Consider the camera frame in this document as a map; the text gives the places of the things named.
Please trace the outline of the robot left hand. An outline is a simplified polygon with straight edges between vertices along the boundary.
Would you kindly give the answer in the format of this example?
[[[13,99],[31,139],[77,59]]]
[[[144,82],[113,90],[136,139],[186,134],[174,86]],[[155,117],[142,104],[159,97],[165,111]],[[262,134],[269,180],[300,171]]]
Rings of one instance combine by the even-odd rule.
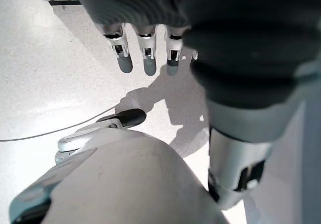
[[[100,25],[189,29],[204,88],[209,193],[229,209],[260,182],[301,101],[320,92],[320,0],[80,0]]]

